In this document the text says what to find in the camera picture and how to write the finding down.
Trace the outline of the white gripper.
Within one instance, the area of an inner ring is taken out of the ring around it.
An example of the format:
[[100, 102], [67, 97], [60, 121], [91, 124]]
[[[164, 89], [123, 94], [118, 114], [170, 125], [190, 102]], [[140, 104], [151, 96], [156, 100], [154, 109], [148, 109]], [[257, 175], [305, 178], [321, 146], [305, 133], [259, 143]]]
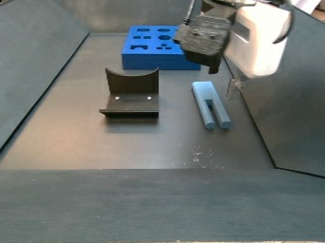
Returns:
[[[266, 3], [238, 9], [226, 57], [247, 78], [271, 75], [281, 63], [290, 25], [290, 12]], [[243, 82], [231, 78], [226, 96], [241, 92]]]

